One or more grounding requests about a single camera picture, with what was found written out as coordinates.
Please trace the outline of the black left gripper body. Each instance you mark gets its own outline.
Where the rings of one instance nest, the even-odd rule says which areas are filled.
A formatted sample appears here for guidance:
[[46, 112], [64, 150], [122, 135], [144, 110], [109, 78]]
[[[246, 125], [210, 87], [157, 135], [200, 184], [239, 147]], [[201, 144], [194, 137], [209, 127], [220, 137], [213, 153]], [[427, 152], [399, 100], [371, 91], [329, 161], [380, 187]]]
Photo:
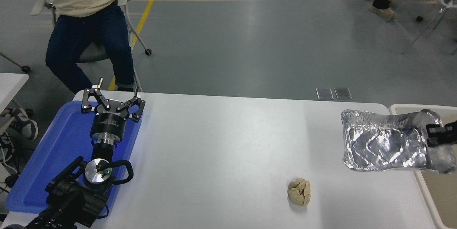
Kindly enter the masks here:
[[118, 111], [117, 108], [121, 104], [121, 101], [109, 99], [107, 105], [110, 108], [108, 110], [102, 104], [96, 105], [94, 121], [89, 133], [91, 138], [97, 138], [104, 133], [123, 138], [129, 112], [128, 110]]

